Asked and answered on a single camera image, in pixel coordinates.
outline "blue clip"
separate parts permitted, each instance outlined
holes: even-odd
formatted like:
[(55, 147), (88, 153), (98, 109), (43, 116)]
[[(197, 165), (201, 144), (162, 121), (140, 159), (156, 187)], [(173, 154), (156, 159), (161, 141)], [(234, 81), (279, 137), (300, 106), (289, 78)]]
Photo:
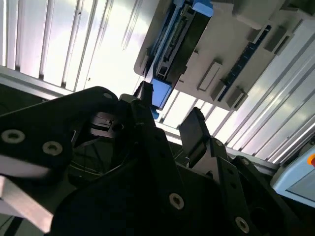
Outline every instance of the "blue clip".
[(209, 0), (194, 0), (192, 9), (208, 17), (213, 15), (213, 5)]

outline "rectangular slot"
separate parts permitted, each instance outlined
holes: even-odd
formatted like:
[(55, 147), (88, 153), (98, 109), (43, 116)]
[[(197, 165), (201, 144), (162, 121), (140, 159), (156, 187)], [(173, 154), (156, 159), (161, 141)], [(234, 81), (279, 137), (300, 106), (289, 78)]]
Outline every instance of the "rectangular slot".
[(206, 91), (212, 82), (212, 80), (219, 74), (221, 71), (222, 65), (216, 61), (214, 61), (208, 70), (206, 76), (202, 79), (201, 83), (197, 87), (198, 90)]
[(244, 67), (246, 66), (247, 62), (251, 59), (251, 57), (256, 52), (257, 48), (260, 46), (261, 42), (264, 40), (264, 38), (267, 36), (267, 34), (270, 32), (271, 26), (267, 25), (263, 33), (260, 35), (259, 39), (256, 41), (256, 43), (249, 42), (246, 46), (246, 48), (243, 50), (240, 57), (237, 59), (236, 63), (228, 73), (227, 77), (224, 79), (224, 83), (226, 84), (226, 88), (221, 93), (220, 97), (218, 98), (218, 101), (221, 102), (223, 97), (226, 95), (232, 84), (235, 82), (239, 74), (242, 72)]
[(284, 48), (284, 45), (288, 42), (290, 36), (285, 36), (284, 39), (282, 40), (282, 42), (280, 43), (279, 47), (277, 47), (277, 49), (275, 50), (275, 54), (279, 55), (282, 51), (282, 49)]

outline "black cable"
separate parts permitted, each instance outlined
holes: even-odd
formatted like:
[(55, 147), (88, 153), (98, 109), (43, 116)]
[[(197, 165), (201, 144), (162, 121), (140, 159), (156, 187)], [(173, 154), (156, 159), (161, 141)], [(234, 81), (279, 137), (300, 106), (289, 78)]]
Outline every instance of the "black cable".
[(7, 218), (7, 220), (0, 226), (0, 230), (3, 228), (3, 226), (12, 218), (13, 216), (10, 216)]
[(4, 107), (7, 110), (6, 113), (11, 112), (11, 110), (6, 105), (4, 105), (3, 103), (0, 103), (0, 106)]
[(93, 150), (94, 150), (94, 152), (95, 152), (95, 155), (96, 155), (96, 157), (97, 157), (97, 159), (98, 159), (98, 161), (99, 161), (99, 164), (100, 164), (100, 166), (101, 166), (101, 171), (104, 173), (104, 172), (105, 172), (104, 163), (103, 163), (102, 159), (100, 158), (100, 155), (99, 155), (99, 153), (98, 153), (98, 151), (97, 151), (97, 149), (96, 149), (95, 144), (92, 144), (92, 148), (93, 148)]

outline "wire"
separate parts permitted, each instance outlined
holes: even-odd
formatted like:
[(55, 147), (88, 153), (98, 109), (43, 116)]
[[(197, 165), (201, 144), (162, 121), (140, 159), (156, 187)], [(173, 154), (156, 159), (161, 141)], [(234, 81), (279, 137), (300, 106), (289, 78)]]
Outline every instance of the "wire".
[(76, 164), (77, 166), (80, 166), (80, 167), (82, 167), (82, 168), (84, 168), (84, 169), (87, 169), (87, 170), (90, 170), (90, 171), (94, 171), (95, 173), (100, 173), (100, 174), (102, 174), (102, 172), (96, 171), (96, 170), (94, 170), (94, 169), (92, 169), (92, 168), (89, 168), (89, 167), (86, 167), (86, 166), (82, 166), (81, 164), (79, 164), (79, 163), (77, 163), (77, 162), (71, 161), (71, 163)]
[(99, 161), (99, 164), (100, 164), (100, 166), (101, 166), (101, 170), (102, 170), (103, 172), (105, 172), (104, 163), (103, 163), (102, 159), (100, 158), (100, 155), (99, 155), (99, 153), (98, 153), (98, 151), (97, 151), (97, 149), (96, 149), (95, 144), (92, 144), (92, 148), (93, 148), (93, 150), (94, 150), (94, 152), (95, 152), (95, 155), (96, 155), (96, 157), (97, 157), (97, 159), (98, 159), (98, 161)]
[(80, 169), (80, 168), (75, 167), (75, 166), (73, 166), (73, 165), (70, 165), (70, 166), (71, 166), (72, 168), (75, 168), (75, 169), (77, 169), (77, 170), (83, 171), (83, 172), (85, 172), (85, 173), (89, 173), (89, 174), (91, 174), (91, 175), (102, 176), (102, 174), (96, 174), (96, 173), (93, 173), (93, 172), (89, 172), (89, 171), (87, 171), (87, 170)]
[(178, 157), (180, 157), (180, 155), (182, 155), (183, 154), (183, 152), (184, 152), (184, 150), (180, 150), (180, 152), (178, 151), (176, 154), (176, 156), (174, 157), (174, 160), (176, 160)]
[(3, 226), (12, 218), (13, 216), (10, 216), (7, 218), (7, 220), (0, 226), (0, 230), (3, 228)]
[(6, 113), (11, 112), (11, 110), (6, 105), (4, 105), (3, 103), (0, 103), (0, 107), (4, 107), (7, 110)]

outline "mounting hole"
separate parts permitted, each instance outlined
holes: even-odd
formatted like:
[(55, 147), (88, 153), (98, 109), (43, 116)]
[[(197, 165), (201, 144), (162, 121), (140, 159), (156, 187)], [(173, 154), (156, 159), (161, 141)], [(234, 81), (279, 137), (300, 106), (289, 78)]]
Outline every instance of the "mounting hole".
[(114, 124), (113, 126), (114, 132), (119, 132), (119, 131), (122, 131), (123, 129), (124, 129), (124, 126), (122, 124)]
[(62, 151), (62, 145), (55, 141), (48, 141), (43, 145), (43, 152), (51, 156), (57, 156), (62, 153)]
[(113, 96), (111, 94), (107, 93), (107, 92), (105, 92), (103, 95), (104, 95), (104, 97), (107, 97), (109, 99), (113, 98)]
[(242, 217), (236, 217), (235, 218), (235, 223), (237, 227), (243, 231), (244, 233), (248, 234), (250, 232), (250, 228), (247, 224), (247, 222), (242, 218)]
[(234, 172), (233, 172), (231, 169), (227, 169), (227, 171), (228, 171), (231, 175), (234, 174)]
[(177, 193), (171, 193), (169, 195), (169, 202), (173, 207), (175, 207), (177, 210), (181, 210), (184, 208), (184, 199), (178, 195)]
[(1, 139), (8, 144), (19, 144), (25, 139), (25, 134), (17, 129), (8, 129), (1, 133)]
[(236, 189), (236, 184), (235, 183), (230, 183), (232, 188)]

